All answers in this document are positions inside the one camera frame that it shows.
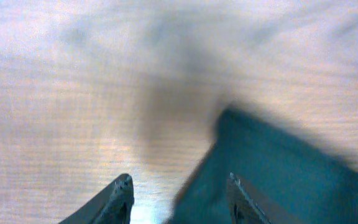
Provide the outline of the black polo shirt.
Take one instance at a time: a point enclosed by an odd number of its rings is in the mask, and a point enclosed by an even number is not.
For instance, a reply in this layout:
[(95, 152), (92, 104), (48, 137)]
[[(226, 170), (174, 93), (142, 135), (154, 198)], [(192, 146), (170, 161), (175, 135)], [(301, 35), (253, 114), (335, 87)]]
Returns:
[(303, 223), (358, 224), (358, 172), (344, 161), (235, 107), (215, 126), (211, 150), (175, 202), (170, 223), (232, 223), (232, 172)]

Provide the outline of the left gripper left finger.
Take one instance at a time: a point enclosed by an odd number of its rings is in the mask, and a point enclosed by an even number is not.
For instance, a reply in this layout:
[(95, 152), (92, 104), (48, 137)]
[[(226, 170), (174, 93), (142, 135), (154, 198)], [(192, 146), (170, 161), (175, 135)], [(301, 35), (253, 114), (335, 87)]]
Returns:
[(133, 205), (133, 180), (124, 173), (59, 224), (130, 224)]

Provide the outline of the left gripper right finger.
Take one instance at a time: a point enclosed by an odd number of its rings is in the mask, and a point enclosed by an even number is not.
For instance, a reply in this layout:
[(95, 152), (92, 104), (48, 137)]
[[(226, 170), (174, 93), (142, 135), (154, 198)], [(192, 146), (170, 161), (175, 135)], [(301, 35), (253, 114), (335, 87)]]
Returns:
[(232, 223), (303, 224), (303, 221), (263, 194), (250, 181), (232, 172), (227, 178), (226, 196)]

